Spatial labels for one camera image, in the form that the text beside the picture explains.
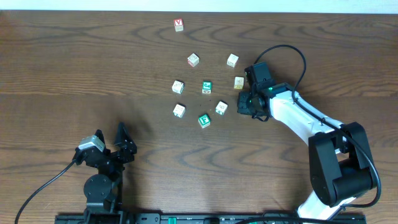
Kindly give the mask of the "wooden block green trim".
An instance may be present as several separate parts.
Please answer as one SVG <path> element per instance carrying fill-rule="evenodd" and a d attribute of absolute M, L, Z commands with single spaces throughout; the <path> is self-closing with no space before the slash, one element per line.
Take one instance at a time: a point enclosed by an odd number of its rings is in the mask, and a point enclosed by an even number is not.
<path fill-rule="evenodd" d="M 215 108 L 215 111 L 216 111 L 218 114 L 220 114 L 220 115 L 223 116 L 223 115 L 225 114 L 227 108 L 228 108 L 228 105 L 227 105 L 225 102 L 220 101 L 220 102 L 217 104 L 217 106 L 216 106 L 216 108 Z"/>

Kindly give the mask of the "green F wooden block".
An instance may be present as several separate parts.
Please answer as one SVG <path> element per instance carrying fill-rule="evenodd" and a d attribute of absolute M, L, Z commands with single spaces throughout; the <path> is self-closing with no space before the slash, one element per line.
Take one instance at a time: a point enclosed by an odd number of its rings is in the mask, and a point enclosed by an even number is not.
<path fill-rule="evenodd" d="M 203 114 L 198 118 L 198 123 L 202 128 L 205 128 L 211 124 L 211 119 L 207 114 Z"/>

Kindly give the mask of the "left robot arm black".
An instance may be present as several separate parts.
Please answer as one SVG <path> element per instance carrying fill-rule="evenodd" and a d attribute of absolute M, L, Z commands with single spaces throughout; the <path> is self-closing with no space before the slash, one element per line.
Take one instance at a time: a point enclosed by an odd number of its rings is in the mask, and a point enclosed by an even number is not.
<path fill-rule="evenodd" d="M 120 122 L 114 140 L 117 151 L 106 148 L 101 130 L 81 140 L 75 149 L 76 165 L 85 163 L 98 170 L 85 183 L 83 191 L 90 213 L 116 213 L 121 209 L 124 165 L 134 160 L 137 146 L 124 123 Z"/>

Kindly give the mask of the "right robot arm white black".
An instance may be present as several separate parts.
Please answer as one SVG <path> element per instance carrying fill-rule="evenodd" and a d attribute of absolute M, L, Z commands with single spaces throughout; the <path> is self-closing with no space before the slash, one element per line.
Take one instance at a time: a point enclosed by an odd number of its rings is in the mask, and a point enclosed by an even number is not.
<path fill-rule="evenodd" d="M 324 115 L 286 83 L 242 91 L 237 107 L 238 113 L 262 122 L 274 118 L 284 123 L 308 146 L 313 190 L 297 209 L 300 218 L 331 220 L 371 189 L 378 192 L 368 205 L 378 201 L 381 180 L 359 123 L 344 124 Z"/>

